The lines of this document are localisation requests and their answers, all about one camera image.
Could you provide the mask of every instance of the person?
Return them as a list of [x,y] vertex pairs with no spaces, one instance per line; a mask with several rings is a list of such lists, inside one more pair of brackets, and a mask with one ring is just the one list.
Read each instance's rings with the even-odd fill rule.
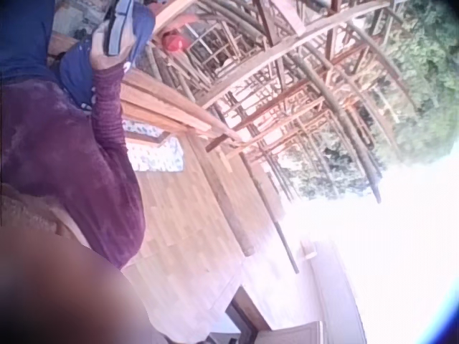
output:
[[[148,41],[152,38],[156,24],[156,15],[166,4],[166,0],[145,0],[144,5],[138,2],[134,3],[133,32],[137,39],[123,65],[125,73],[132,68],[139,54],[145,49]],[[161,37],[168,37],[170,39],[170,36],[172,36],[182,42],[180,40],[181,37],[173,32],[185,24],[190,24],[198,20],[198,16],[194,14],[180,14],[161,30]],[[77,106],[88,111],[91,110],[94,103],[93,69],[89,59],[91,41],[91,35],[79,41],[53,67],[62,88],[70,94]]]
[[117,57],[103,53],[107,23],[92,36],[85,63],[95,104],[88,117],[47,67],[55,1],[40,5],[0,2],[1,182],[16,193],[13,214],[32,205],[46,209],[50,220],[34,226],[56,224],[53,230],[71,232],[121,269],[140,249],[145,232],[120,104],[123,65],[136,40],[132,21]]
[[133,286],[113,265],[21,221],[0,231],[0,343],[173,343],[151,325]]

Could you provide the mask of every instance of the wooden post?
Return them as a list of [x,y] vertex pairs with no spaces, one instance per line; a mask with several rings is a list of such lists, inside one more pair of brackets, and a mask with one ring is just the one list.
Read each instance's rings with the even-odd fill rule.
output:
[[261,198],[263,204],[265,205],[266,210],[268,210],[268,213],[269,213],[269,216],[271,218],[271,221],[273,222],[275,230],[276,230],[276,232],[278,233],[278,235],[280,237],[280,240],[282,242],[282,245],[285,248],[285,251],[287,252],[288,259],[290,260],[290,263],[292,264],[293,271],[295,271],[296,274],[299,274],[300,270],[298,269],[298,265],[295,262],[295,258],[293,257],[292,251],[290,250],[290,247],[288,246],[287,240],[285,239],[285,235],[283,233],[282,227],[277,222],[277,220],[275,218],[275,215],[274,215],[274,211],[271,208],[271,205],[270,205],[270,203],[268,201],[268,198],[266,197],[265,192],[263,191],[260,183],[258,182],[258,180],[256,179],[255,175],[253,174],[252,166],[250,166],[249,162],[245,158],[244,153],[240,154],[240,158],[241,158],[242,162],[244,163],[245,168],[247,169],[247,172],[249,173],[249,176],[252,179],[253,185],[257,189],[257,192],[260,195],[260,198]]

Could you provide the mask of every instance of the wooden rafter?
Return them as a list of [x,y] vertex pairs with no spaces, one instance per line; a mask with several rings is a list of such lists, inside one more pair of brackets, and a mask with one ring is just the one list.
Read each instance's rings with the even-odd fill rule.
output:
[[197,104],[203,108],[208,108],[216,100],[223,96],[223,94],[228,92],[233,85],[248,78],[250,75],[253,75],[271,62],[274,62],[278,58],[282,57],[290,50],[298,48],[312,38],[327,32],[329,29],[337,27],[342,22],[347,22],[355,16],[367,14],[386,6],[389,6],[389,3],[385,1],[370,1],[365,4],[355,6],[347,11],[342,11],[338,14],[334,14],[333,16],[322,18],[310,23],[306,26],[306,32],[301,37],[288,37],[281,43],[276,44],[273,48],[267,49],[265,52],[259,53],[258,55],[250,58],[248,61],[242,63],[230,75],[217,82],[211,92],[208,92],[204,97],[198,99]]

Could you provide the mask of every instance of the green foliage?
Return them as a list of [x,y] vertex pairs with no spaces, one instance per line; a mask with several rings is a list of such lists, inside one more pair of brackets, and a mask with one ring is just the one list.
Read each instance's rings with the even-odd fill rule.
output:
[[459,26],[452,11],[434,1],[411,0],[404,16],[411,36],[394,37],[388,48],[416,113],[397,103],[399,94],[385,92],[402,114],[395,130],[405,163],[430,163],[448,154],[458,136]]
[[[459,24],[449,8],[433,0],[409,0],[402,16],[405,30],[393,28],[385,49],[402,71],[416,108],[390,77],[378,80],[378,88],[394,111],[393,118],[388,112],[385,117],[392,121],[403,163],[432,163],[449,154],[459,133]],[[382,99],[373,96],[383,108]],[[399,163],[381,130],[364,117],[365,112],[362,108],[360,115],[374,136],[372,153],[377,165],[384,170]],[[346,154],[333,133],[322,132],[316,144],[320,153],[328,147],[341,156]],[[319,171],[312,168],[298,148],[291,148],[288,155],[299,166],[290,171],[290,179],[301,194],[309,199],[335,197],[317,157],[313,161]],[[327,158],[326,162],[334,164]],[[368,183],[354,163],[341,164],[331,175],[340,194],[369,193]]]

